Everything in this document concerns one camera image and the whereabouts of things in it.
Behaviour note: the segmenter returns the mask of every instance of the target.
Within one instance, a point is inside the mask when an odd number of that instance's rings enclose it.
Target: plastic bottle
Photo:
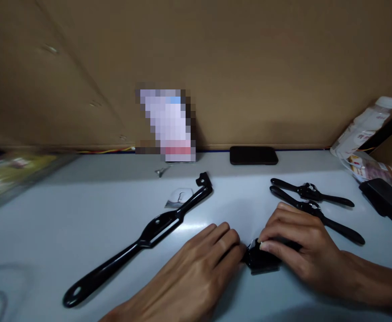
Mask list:
[[[374,106],[368,107],[354,119],[330,148],[330,152],[340,159],[350,157],[383,126],[384,121],[390,116],[391,109],[392,98],[381,96]]]

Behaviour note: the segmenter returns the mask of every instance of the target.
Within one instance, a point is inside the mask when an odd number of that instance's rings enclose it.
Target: black stapler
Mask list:
[[[362,183],[359,188],[381,216],[392,220],[392,186],[376,178]]]

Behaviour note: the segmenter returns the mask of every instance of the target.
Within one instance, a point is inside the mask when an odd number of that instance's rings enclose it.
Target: fingernail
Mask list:
[[[269,243],[267,241],[262,242],[260,244],[260,250],[269,252]]]

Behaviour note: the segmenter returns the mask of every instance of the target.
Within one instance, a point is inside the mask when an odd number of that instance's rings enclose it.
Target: black phone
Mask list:
[[[233,165],[275,165],[278,157],[271,147],[233,146],[230,148]]]

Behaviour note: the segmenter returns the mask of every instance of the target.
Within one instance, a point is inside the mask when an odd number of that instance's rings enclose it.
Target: white table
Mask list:
[[[97,321],[141,289],[190,237],[210,223],[229,222],[244,243],[258,236],[279,199],[270,178],[314,183],[351,199],[353,210],[323,202],[326,217],[358,231],[363,247],[327,228],[340,249],[392,267],[392,222],[378,215],[358,184],[328,151],[279,152],[276,166],[232,166],[229,153],[205,153],[195,164],[165,166],[155,155],[84,156],[0,208],[0,290],[5,321]],[[208,171],[214,193],[152,250],[140,252],[84,305],[65,309],[62,296],[86,273],[135,241],[164,212],[170,193],[192,188]],[[392,321],[345,308],[313,293],[286,268],[251,276],[245,268],[217,308],[218,321]]]

